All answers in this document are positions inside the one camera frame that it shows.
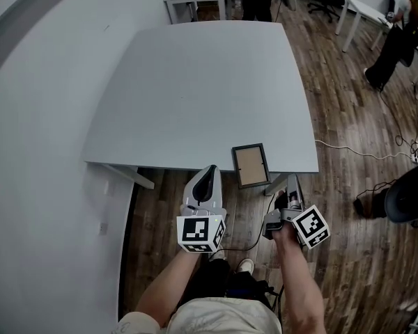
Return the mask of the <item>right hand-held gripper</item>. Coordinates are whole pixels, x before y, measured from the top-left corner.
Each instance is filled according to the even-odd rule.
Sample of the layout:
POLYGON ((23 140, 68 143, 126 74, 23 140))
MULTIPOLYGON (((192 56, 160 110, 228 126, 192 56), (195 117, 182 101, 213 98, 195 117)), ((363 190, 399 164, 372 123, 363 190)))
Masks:
POLYGON ((317 206, 304 207, 303 193, 295 173, 287 178, 286 192, 288 207, 282 210, 274 209, 265 215, 262 235, 271 240, 274 231, 282 229, 284 224, 289 223, 296 231, 299 244, 309 249, 330 237, 329 225, 317 206))

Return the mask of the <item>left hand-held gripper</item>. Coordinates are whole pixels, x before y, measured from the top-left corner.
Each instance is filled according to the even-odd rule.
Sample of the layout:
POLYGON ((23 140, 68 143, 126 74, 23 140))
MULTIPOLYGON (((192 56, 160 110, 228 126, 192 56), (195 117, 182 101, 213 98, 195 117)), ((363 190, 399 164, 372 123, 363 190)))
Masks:
POLYGON ((177 217, 178 245, 188 253, 215 253, 226 230, 226 210, 197 208, 207 202, 222 206, 222 179, 216 165, 200 170, 185 186, 180 216, 177 217))

